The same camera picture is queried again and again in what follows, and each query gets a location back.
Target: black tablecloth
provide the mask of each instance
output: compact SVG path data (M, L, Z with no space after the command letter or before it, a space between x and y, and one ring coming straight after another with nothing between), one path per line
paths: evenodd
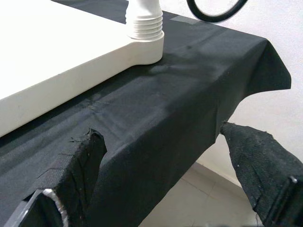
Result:
M88 0L73 7L124 22L127 2ZM104 136L108 150L89 226L138 226L215 142L243 98L290 88L290 75L266 39L171 13L163 17L160 62L131 67L0 138L0 226L36 177L89 128Z

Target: white pipe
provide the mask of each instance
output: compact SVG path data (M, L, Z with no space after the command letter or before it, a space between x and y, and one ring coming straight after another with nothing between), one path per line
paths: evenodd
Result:
M127 35L137 40L156 40L163 36L159 0L129 0L126 10Z

